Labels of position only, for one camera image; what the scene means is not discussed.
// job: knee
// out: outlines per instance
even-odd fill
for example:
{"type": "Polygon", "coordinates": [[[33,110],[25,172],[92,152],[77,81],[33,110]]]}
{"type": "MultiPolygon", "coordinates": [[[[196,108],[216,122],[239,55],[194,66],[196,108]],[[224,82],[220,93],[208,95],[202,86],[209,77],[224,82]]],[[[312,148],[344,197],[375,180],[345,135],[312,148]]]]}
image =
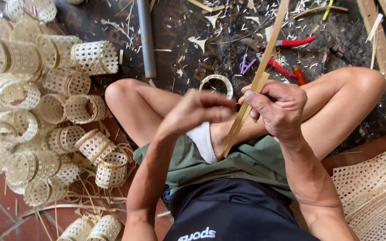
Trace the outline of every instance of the knee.
{"type": "Polygon", "coordinates": [[[110,84],[105,90],[105,101],[108,105],[115,101],[129,100],[129,96],[137,93],[136,88],[141,81],[136,79],[121,79],[110,84]]]}
{"type": "Polygon", "coordinates": [[[355,84],[359,91],[379,95],[385,92],[386,80],[381,72],[363,67],[347,67],[341,70],[346,70],[346,82],[355,84]]]}

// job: leg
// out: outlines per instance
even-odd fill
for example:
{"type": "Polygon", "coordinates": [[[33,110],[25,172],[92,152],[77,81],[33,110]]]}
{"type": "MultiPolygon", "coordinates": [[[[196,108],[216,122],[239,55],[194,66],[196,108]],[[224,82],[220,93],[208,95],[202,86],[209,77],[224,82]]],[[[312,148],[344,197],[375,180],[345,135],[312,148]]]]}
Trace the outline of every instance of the leg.
{"type": "Polygon", "coordinates": [[[151,142],[163,118],[180,99],[135,79],[118,80],[105,92],[114,117],[139,147],[151,142]]]}
{"type": "MultiPolygon", "coordinates": [[[[330,72],[302,88],[308,101],[304,108],[302,133],[321,160],[336,148],[361,123],[378,103],[386,82],[378,71],[349,67],[330,72]]],[[[232,122],[211,126],[215,153],[232,122]]],[[[263,120],[245,122],[236,143],[268,134],[263,120]]]]}

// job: person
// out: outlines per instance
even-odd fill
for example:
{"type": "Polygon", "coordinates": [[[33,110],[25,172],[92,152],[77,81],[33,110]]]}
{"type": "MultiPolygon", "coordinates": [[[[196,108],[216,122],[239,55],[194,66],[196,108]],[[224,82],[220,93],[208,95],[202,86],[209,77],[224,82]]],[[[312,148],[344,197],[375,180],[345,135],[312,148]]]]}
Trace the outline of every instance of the person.
{"type": "Polygon", "coordinates": [[[320,161],[375,107],[385,86],[381,73],[360,67],[301,87],[269,80],[256,93],[246,86],[239,103],[253,110],[224,159],[218,153],[234,101],[197,90],[182,97],[134,79],[109,85],[108,107],[140,147],[123,240],[157,240],[154,217],[165,183],[174,224],[164,240],[358,240],[320,161]],[[298,227],[292,201],[310,234],[298,227]]]}

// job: purple clothespin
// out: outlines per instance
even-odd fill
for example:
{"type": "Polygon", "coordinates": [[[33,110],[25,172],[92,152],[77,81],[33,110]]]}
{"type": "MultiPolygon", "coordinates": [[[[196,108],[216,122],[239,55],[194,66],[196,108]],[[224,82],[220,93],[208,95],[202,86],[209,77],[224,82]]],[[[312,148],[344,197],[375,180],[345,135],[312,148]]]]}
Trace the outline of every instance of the purple clothespin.
{"type": "Polygon", "coordinates": [[[241,74],[245,74],[245,72],[247,72],[251,65],[253,65],[253,63],[256,61],[256,59],[254,59],[250,64],[248,64],[247,66],[245,65],[245,58],[246,58],[247,54],[244,55],[244,60],[242,61],[242,67],[241,67],[241,74]]]}

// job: pliers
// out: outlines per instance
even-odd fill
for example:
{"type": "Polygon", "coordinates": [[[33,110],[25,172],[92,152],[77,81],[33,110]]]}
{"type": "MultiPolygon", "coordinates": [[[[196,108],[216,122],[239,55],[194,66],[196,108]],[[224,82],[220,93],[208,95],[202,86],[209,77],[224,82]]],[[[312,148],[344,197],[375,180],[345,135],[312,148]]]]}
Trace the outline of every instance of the pliers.
{"type": "MultiPolygon", "coordinates": [[[[268,42],[265,41],[262,37],[258,36],[257,34],[250,32],[250,34],[254,37],[253,39],[242,39],[241,42],[252,48],[257,54],[257,58],[261,62],[263,60],[263,52],[268,45],[268,42]]],[[[307,43],[310,43],[317,39],[316,36],[309,37],[304,40],[277,40],[275,46],[280,47],[296,47],[296,46],[302,46],[307,43]]],[[[268,61],[268,64],[273,66],[275,70],[280,73],[282,76],[289,78],[289,79],[297,79],[297,76],[290,73],[286,69],[284,69],[281,65],[279,65],[273,58],[270,58],[268,61]]]]}
{"type": "Polygon", "coordinates": [[[345,56],[345,52],[342,51],[340,45],[336,42],[335,37],[333,37],[331,32],[329,32],[328,38],[329,41],[325,48],[323,61],[321,63],[321,75],[325,75],[327,73],[327,62],[329,61],[330,53],[333,53],[336,57],[341,58],[349,67],[353,66],[352,61],[345,56]]]}

